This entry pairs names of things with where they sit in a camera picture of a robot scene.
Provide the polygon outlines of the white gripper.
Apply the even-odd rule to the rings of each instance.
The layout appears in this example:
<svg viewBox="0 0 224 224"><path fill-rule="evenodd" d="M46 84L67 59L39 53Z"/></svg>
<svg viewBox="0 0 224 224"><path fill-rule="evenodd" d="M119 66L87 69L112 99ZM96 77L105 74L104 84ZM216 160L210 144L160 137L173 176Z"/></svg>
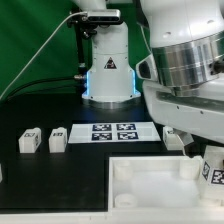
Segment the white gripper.
<svg viewBox="0 0 224 224"><path fill-rule="evenodd" d="M224 144L224 104L203 98L173 96L161 85L143 82L148 112L155 123L174 128L185 156L193 158L200 150L191 134Z"/></svg>

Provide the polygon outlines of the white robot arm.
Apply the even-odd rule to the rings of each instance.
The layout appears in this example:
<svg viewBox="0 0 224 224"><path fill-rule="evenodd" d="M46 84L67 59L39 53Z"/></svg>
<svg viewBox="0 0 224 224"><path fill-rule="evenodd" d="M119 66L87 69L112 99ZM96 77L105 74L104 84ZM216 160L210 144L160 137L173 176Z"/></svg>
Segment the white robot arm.
<svg viewBox="0 0 224 224"><path fill-rule="evenodd" d="M181 139L224 145L224 0L72 0L92 41L84 102L144 99Z"/></svg>

